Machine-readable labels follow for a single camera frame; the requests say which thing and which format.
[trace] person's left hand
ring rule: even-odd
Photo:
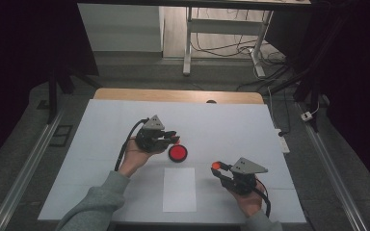
[[[131,140],[128,141],[125,149],[125,155],[122,164],[119,167],[119,173],[125,175],[126,177],[130,177],[138,168],[145,165],[149,157],[162,152],[164,151],[152,153],[145,152],[138,147],[138,145],[135,143],[135,140],[131,138]]]

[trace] sweatshirt sleeve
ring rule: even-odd
[[[260,230],[260,231],[282,231],[281,224],[277,222],[271,222],[263,211],[255,213],[253,216],[246,220],[246,225],[249,231]]]
[[[110,171],[100,187],[91,187],[82,201],[59,222],[56,230],[107,230],[113,212],[124,204],[124,191],[129,179]]]

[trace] gray floor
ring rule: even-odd
[[[254,80],[250,61],[193,61],[192,74],[185,78],[182,76],[181,61],[100,54],[97,54],[96,60],[100,76],[93,78],[108,88],[235,91],[240,84]],[[267,73],[274,70],[274,66],[265,67]],[[76,90],[70,97],[66,113],[60,122],[60,125],[72,127],[71,136],[67,141],[62,138],[51,140],[52,145],[46,149],[7,230],[53,230],[56,226],[56,223],[39,222],[37,217],[61,167],[86,105],[94,94],[94,89],[86,83],[76,78],[73,78],[73,82]],[[304,213],[310,222],[283,224],[284,230],[313,230],[310,223],[313,224],[314,230],[353,230],[305,130],[304,123],[299,117],[297,105],[291,100],[294,89],[295,87],[292,87],[285,91],[286,98],[283,91],[274,95],[272,103],[277,127],[287,131],[290,123],[291,131],[284,137],[291,152],[285,155],[285,160]],[[256,91],[256,86],[248,86],[241,91]],[[38,86],[31,91],[28,109],[0,150],[0,205],[45,125],[47,109],[39,107],[39,104],[42,100],[47,100],[47,94],[47,85]],[[370,174],[357,154],[330,125],[325,112],[326,105],[322,104],[318,117],[320,136],[324,139],[370,230]],[[151,230],[151,228],[151,226],[124,225],[120,226],[119,230]],[[196,229],[196,227],[178,226],[153,228],[157,230]],[[239,228],[199,227],[197,230],[213,229],[238,230]]]

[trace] paper sheet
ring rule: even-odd
[[[195,169],[164,169],[163,212],[196,212]]]

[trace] hand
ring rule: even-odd
[[[261,192],[264,192],[263,185],[258,181],[256,181],[256,184],[257,184],[256,188]],[[239,208],[245,214],[246,218],[251,217],[259,210],[261,210],[262,197],[256,192],[251,192],[246,195],[240,195],[236,192],[232,192],[230,190],[228,191],[235,197],[237,204],[239,205]]]
[[[128,141],[127,147],[125,148],[124,160],[122,161],[121,166],[119,167],[119,173],[130,177],[136,170],[143,165],[145,165],[148,158],[152,155],[162,153],[161,152],[152,152],[148,153],[140,149],[135,143],[134,139]]]

